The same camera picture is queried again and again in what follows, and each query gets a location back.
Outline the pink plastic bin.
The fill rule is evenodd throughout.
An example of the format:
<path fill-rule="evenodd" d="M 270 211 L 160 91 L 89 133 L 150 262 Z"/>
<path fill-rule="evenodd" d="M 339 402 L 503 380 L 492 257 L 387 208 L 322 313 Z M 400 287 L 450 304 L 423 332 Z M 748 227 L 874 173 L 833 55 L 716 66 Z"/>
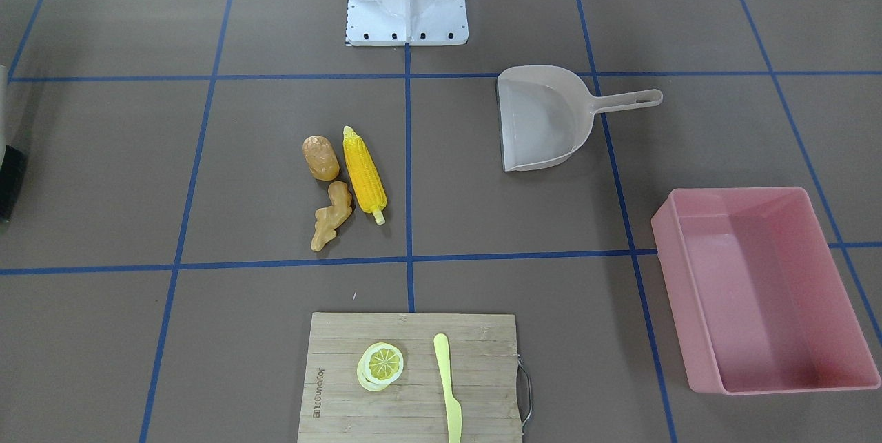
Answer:
<path fill-rule="evenodd" d="M 805 189 L 674 189 L 651 226 L 694 392 L 880 387 Z"/>

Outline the beige plastic dustpan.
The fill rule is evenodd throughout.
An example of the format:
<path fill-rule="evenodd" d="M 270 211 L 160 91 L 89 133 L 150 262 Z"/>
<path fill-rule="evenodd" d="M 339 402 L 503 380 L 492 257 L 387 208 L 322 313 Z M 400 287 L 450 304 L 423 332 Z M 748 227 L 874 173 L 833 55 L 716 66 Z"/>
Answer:
<path fill-rule="evenodd" d="M 598 114 L 655 107 L 658 89 L 595 96 L 576 73 L 548 64 L 515 66 L 495 80 L 503 170 L 549 169 L 587 142 Z"/>

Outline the beige brush black bristles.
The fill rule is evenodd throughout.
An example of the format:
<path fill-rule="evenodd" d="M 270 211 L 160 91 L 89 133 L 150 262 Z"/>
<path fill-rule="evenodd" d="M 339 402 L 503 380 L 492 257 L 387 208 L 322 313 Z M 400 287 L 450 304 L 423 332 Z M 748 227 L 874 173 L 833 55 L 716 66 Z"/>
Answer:
<path fill-rule="evenodd" d="M 26 155 L 13 147 L 6 132 L 8 70 L 1 66 L 1 221 L 10 222 L 26 173 Z"/>

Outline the bamboo cutting board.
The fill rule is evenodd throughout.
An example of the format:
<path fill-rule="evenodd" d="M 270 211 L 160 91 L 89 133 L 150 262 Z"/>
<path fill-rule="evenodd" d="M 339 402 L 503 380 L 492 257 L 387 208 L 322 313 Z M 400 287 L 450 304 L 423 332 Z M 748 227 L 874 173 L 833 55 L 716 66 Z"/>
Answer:
<path fill-rule="evenodd" d="M 519 349 L 511 314 L 316 312 L 311 318 L 299 442 L 447 442 L 433 338 L 451 352 L 463 442 L 520 442 Z M 362 353 L 387 342 L 405 368 L 385 390 L 356 377 Z"/>

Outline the yellow toy corn cob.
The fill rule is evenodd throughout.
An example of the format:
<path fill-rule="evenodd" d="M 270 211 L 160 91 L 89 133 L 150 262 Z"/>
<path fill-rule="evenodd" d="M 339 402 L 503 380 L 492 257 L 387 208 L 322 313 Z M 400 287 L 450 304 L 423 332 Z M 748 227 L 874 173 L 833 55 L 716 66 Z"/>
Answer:
<path fill-rule="evenodd" d="M 387 193 L 371 152 L 363 138 L 348 125 L 343 127 L 342 146 L 356 200 L 363 213 L 371 214 L 378 225 L 385 224 L 383 211 Z"/>

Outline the yellow plastic toy knife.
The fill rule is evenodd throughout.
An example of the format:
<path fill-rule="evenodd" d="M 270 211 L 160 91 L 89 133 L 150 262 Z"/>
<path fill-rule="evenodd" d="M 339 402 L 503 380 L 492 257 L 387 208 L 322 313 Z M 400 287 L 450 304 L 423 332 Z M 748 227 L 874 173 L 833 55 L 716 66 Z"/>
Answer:
<path fill-rule="evenodd" d="M 448 442 L 460 442 L 463 430 L 463 414 L 461 404 L 453 393 L 453 365 L 451 365 L 451 352 L 447 335 L 437 333 L 433 338 L 433 347 L 444 396 L 447 440 Z"/>

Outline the yellow toy lemon slices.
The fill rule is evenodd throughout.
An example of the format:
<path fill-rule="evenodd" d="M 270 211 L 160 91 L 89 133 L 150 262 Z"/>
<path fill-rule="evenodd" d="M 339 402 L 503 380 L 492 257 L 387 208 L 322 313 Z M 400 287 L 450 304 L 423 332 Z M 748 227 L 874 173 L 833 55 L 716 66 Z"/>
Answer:
<path fill-rule="evenodd" d="M 379 392 L 393 384 L 404 368 L 405 356 L 397 346 L 377 342 L 362 353 L 356 365 L 356 377 L 363 389 Z"/>

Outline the tan toy ginger root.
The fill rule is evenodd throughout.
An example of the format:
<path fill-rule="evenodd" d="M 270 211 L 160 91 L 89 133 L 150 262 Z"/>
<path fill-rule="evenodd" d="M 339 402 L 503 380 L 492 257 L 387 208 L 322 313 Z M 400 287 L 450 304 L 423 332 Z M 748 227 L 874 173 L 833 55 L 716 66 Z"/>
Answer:
<path fill-rule="evenodd" d="M 328 195 L 331 204 L 319 208 L 314 214 L 316 221 L 311 250 L 316 254 L 337 237 L 339 227 L 353 213 L 353 197 L 344 181 L 332 182 L 328 188 Z"/>

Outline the brown toy potato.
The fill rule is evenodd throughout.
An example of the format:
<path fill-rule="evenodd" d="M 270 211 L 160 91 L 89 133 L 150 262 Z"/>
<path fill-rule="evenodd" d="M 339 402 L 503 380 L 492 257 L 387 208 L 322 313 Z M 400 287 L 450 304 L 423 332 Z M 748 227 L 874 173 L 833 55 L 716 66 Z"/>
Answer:
<path fill-rule="evenodd" d="M 340 163 L 328 138 L 308 136 L 302 143 L 302 153 L 311 175 L 318 181 L 331 182 L 338 178 Z"/>

